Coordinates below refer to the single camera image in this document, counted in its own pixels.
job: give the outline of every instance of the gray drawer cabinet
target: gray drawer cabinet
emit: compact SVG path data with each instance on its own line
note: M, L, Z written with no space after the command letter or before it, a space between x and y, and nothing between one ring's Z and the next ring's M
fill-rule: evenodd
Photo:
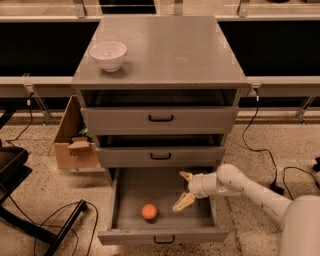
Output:
M111 40L128 52L121 69L107 73L88 51ZM179 171L212 172L222 161L247 86L215 18L104 17L72 86L112 184L101 243L223 241L228 231L212 198L172 211L187 185ZM158 209L152 222L141 217L146 203Z

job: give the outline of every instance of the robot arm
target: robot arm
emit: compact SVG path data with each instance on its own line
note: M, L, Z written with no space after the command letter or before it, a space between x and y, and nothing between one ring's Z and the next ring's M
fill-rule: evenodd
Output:
M236 196L244 194L280 225L292 202L290 199L250 180L231 164L221 165L216 172L210 174L193 175L186 172L180 174L189 182L189 193L184 192L173 206L175 212L192 204L196 198L210 195Z
M243 194L281 227L279 256L320 255L320 197L289 200L250 180L231 164L221 165L210 174L180 174L188 181L189 192L181 195L173 211L183 210L197 198Z

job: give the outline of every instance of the drawer handle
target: drawer handle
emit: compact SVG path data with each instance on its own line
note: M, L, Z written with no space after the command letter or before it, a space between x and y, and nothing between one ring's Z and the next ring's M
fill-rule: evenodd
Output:
M171 158L171 153L169 153L168 156L165 157L155 157L152 153L150 153L150 157L152 160L168 160Z
M176 238L175 238L174 235L172 235L172 240L171 241L166 241L166 242L159 242L159 241L157 241L157 237L156 236L153 237L153 241L156 244L173 244L175 240L176 240Z
M173 121L173 119L174 119L173 115L171 115L169 118L166 118L166 119L156 119L156 118L153 118L151 115L149 115L150 122L171 122Z

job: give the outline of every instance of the orange ball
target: orange ball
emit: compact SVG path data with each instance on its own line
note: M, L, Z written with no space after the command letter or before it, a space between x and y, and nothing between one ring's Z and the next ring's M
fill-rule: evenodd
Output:
M146 220L152 220L157 215L157 208L153 204L146 204L142 207L141 215Z

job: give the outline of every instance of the white bowl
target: white bowl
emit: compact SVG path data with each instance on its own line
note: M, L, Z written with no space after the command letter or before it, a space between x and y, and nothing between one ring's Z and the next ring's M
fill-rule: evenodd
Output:
M104 42L94 45L90 55L94 62L108 72L117 71L123 64L127 47L119 42Z

